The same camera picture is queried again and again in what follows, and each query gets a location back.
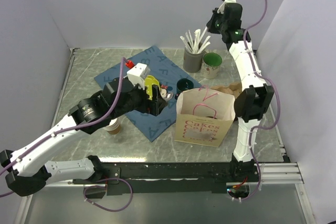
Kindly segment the white straw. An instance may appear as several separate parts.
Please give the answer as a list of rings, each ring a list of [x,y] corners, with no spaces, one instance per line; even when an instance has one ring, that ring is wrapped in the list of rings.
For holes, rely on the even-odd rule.
[[[197,29],[194,31],[194,46],[193,46],[194,54],[198,53],[200,42],[203,39],[206,32],[207,32],[207,27],[205,27],[204,29]]]

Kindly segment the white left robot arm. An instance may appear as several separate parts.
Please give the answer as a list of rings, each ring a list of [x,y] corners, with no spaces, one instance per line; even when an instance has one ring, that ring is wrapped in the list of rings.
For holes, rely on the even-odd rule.
[[[24,197],[63,180],[100,182],[108,172],[97,156],[66,162],[52,162],[51,158],[70,143],[108,126],[111,120],[128,112],[158,116],[166,106],[160,84],[148,84],[142,88],[128,78],[115,78],[103,90],[82,99],[53,128],[32,143],[16,151],[1,152],[1,165],[8,172],[5,176],[8,188]]]

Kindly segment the kraft paper cakes bag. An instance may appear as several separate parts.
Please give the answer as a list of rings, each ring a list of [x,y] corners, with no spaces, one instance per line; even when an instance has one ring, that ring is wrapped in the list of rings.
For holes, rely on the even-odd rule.
[[[234,121],[234,102],[233,95],[209,88],[182,92],[176,103],[175,141],[219,147]]]

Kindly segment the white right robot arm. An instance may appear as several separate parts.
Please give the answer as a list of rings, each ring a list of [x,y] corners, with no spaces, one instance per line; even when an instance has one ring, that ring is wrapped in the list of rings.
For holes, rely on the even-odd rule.
[[[242,84],[242,92],[234,102],[238,134],[229,169],[230,177],[238,182],[256,172],[252,152],[257,127],[274,95],[274,88],[261,77],[256,65],[249,33],[241,27],[242,12],[241,4],[225,1],[213,10],[207,23],[210,33],[221,35],[236,64]]]

